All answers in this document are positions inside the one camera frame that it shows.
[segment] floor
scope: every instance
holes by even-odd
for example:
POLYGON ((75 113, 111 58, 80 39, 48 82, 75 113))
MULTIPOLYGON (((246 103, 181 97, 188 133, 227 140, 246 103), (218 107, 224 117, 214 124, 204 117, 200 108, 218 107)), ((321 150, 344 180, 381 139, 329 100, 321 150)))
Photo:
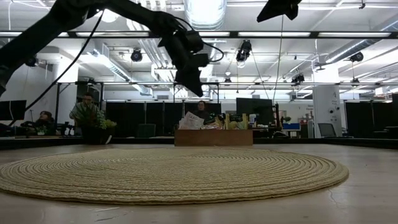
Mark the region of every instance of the floor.
MULTIPOLYGON (((0 151, 0 164, 105 147, 133 149, 165 146, 60 146, 18 149, 0 151)), ((332 159, 346 165, 350 177, 339 186, 301 195, 206 205, 105 206, 53 202, 0 193, 1 223, 398 223, 398 151, 316 144, 254 147, 300 152, 332 159)))

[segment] bag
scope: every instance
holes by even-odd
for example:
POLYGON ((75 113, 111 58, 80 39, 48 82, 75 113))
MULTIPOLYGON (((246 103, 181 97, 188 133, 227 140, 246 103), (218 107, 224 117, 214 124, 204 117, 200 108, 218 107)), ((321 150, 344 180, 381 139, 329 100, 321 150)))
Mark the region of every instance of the bag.
POLYGON ((179 129, 199 130, 203 126, 204 119, 199 118, 191 112, 188 112, 180 121, 179 129))

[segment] computer monitor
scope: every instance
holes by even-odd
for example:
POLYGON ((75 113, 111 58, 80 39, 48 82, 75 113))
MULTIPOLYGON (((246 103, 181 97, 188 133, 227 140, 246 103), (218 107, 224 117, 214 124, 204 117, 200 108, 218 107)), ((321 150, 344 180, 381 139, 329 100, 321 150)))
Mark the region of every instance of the computer monitor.
POLYGON ((258 114, 257 117, 258 124, 268 125, 269 123, 271 124, 275 123, 272 100, 237 98, 236 113, 258 114))
POLYGON ((0 121, 25 119, 26 100, 0 102, 0 121))
POLYGON ((330 123, 318 123, 319 132, 321 133, 321 137, 330 138, 336 137, 335 127, 330 123))

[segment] woven round rug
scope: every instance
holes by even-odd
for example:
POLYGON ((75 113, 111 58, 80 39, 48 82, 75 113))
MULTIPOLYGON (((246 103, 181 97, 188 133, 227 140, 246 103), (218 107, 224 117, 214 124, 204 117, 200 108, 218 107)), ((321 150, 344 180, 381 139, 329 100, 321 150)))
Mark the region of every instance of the woven round rug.
POLYGON ((37 198, 162 205, 257 200, 344 181, 348 169, 305 154, 260 149, 106 149, 0 167, 0 189, 37 198))

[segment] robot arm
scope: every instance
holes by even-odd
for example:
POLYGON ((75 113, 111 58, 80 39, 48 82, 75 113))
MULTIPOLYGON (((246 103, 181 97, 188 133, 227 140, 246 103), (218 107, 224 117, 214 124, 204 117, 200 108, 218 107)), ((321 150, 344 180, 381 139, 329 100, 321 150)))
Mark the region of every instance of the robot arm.
POLYGON ((175 81, 203 96, 198 68, 207 66, 209 60, 207 54, 196 54, 203 49, 199 33, 187 31, 171 14, 151 11, 130 0, 55 1, 46 16, 0 49, 0 96, 6 91, 12 74, 29 57, 37 54, 62 32, 77 28, 103 9, 141 23, 161 37, 159 47, 166 48, 177 69, 175 81))

